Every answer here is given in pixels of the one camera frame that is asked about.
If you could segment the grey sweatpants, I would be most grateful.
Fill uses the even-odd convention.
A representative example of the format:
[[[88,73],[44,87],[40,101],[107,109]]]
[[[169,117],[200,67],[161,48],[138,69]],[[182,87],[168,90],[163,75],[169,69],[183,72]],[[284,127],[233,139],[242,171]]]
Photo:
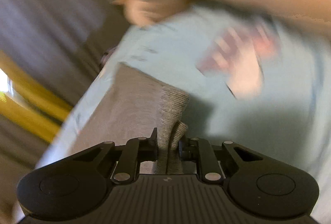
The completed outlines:
[[[104,141],[123,145],[157,131],[158,160],[143,172],[181,174],[178,142],[187,131],[181,121],[189,96],[164,82],[120,64],[114,82],[79,132],[70,154]]]

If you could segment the light blue mushroom bedsheet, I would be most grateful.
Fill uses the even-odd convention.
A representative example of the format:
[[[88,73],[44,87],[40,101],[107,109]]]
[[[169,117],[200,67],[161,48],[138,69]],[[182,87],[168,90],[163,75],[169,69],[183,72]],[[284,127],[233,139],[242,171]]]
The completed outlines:
[[[157,159],[141,162],[126,183],[123,153],[111,176],[116,185],[98,208],[81,217],[24,215],[22,223],[330,223],[327,41],[273,18],[202,5],[158,25],[130,28],[103,68],[111,75],[109,89],[122,63],[188,94],[183,137],[214,146],[232,141],[310,174],[319,187],[312,212],[253,216],[221,186],[200,181],[196,164],[181,161],[177,148],[181,174],[143,172],[143,165],[157,162],[157,149]]]

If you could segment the yellow curtain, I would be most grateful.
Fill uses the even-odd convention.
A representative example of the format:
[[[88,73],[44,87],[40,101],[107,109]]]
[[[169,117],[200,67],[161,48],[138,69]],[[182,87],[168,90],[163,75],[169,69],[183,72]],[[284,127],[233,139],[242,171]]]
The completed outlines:
[[[1,115],[51,143],[72,106],[25,73],[1,52]]]

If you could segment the grey curtain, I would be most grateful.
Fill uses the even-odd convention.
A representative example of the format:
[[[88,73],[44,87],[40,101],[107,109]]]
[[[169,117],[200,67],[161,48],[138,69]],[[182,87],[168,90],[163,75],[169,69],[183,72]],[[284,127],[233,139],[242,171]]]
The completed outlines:
[[[9,199],[34,167],[69,154],[111,84],[103,54],[128,28],[108,0],[1,0],[1,52],[72,106],[51,143],[1,115],[1,190]]]

